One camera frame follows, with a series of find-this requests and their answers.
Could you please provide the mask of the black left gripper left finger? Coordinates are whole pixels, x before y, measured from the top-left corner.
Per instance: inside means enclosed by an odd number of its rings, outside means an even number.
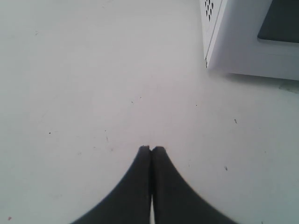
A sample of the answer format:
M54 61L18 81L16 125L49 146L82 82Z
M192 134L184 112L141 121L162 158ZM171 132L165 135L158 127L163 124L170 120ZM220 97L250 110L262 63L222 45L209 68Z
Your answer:
M115 188L76 224L149 224L152 197L151 150L141 146Z

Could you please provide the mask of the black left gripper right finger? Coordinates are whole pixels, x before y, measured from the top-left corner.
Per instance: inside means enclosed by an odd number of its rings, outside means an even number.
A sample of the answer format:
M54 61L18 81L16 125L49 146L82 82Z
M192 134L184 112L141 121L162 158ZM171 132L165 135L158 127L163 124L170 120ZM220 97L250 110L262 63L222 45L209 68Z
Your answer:
M151 177L156 224L235 223L188 185L164 147L155 147L151 151Z

